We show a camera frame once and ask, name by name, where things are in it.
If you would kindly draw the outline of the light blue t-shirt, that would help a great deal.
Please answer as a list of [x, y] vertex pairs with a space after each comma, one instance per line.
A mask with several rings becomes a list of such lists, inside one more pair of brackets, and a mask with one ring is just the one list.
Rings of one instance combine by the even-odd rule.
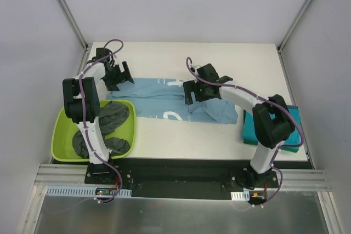
[[235, 105], [225, 100], [211, 99], [187, 105], [183, 81], [168, 78], [135, 78], [134, 83], [118, 85], [107, 99], [128, 100], [138, 117], [170, 119], [174, 121], [236, 124]]

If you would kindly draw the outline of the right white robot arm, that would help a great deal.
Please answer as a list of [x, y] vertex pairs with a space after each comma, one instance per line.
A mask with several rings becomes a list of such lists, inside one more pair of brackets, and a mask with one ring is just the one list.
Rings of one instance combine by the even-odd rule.
[[266, 172], [273, 167], [279, 147], [298, 128], [284, 98], [278, 94], [265, 98], [238, 85], [229, 76], [219, 77], [212, 64], [196, 67], [188, 57], [186, 66], [195, 78], [183, 83], [186, 104], [221, 99], [252, 115], [258, 146], [250, 161], [247, 182], [260, 187], [267, 179]]

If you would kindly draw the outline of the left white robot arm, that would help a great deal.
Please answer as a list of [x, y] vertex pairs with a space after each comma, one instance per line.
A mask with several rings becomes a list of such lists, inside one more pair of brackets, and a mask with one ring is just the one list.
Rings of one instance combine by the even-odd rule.
[[72, 136], [75, 155], [91, 164], [127, 156], [135, 138], [135, 107], [126, 100], [100, 101], [97, 83], [117, 91], [118, 84], [133, 83], [126, 61], [115, 61], [115, 52], [96, 49], [95, 56], [74, 78], [63, 80], [64, 112], [77, 126]]

